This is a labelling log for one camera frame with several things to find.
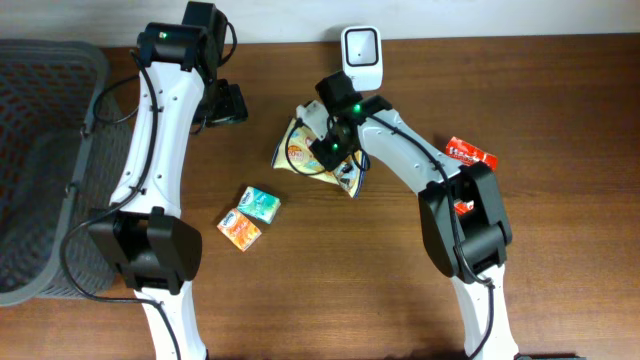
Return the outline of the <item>orange tissue pack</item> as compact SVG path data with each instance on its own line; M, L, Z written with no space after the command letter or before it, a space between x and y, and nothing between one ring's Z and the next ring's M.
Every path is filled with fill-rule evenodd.
M260 229L236 208L220 220L217 228L242 252L262 235Z

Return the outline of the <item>green tissue pack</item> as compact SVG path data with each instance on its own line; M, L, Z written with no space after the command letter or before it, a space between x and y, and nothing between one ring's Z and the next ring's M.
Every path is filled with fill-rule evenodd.
M248 186L239 200L237 209L245 215L270 224L280 206L281 201L278 197Z

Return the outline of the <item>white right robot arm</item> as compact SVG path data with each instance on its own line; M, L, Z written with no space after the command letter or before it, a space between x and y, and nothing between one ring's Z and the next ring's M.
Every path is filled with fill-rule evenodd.
M334 170L358 150L391 169L417 196L424 247L451 280L470 359L515 359L504 296L512 229L494 171L465 165L413 131L380 95L364 97L342 71L319 81L297 117L316 139L314 157Z

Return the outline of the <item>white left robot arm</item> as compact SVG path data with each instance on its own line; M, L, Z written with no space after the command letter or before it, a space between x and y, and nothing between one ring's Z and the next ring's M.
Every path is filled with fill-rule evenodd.
M217 76L235 30L215 4L190 1L178 24L151 22L133 54L140 94L133 137L109 209L88 232L146 314L159 359L206 359L193 300L202 235L181 219L192 132L243 122L238 85Z

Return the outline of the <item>red candy bag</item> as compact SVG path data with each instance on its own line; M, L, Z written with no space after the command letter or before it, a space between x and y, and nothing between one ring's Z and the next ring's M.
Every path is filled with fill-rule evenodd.
M498 158L488 152L481 150L480 148L460 139L452 137L445 147L445 153L456 160L459 160L464 165L473 165L478 162L482 162L488 165L493 171L498 166ZM454 208L458 215L465 215L471 212L475 207L473 200L456 200L454 202Z

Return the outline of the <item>cream snack bag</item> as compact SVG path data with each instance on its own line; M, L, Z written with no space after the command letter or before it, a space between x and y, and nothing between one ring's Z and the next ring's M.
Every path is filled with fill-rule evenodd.
M356 166L356 163L365 166L362 152L355 153L356 160L348 156L333 171L320 173L323 166L310 149L316 136L305 126L295 129L295 124L296 120L292 118L275 150L271 166L274 169L284 169L295 174L310 174L312 179L338 185L351 198L357 198L365 180L365 173Z

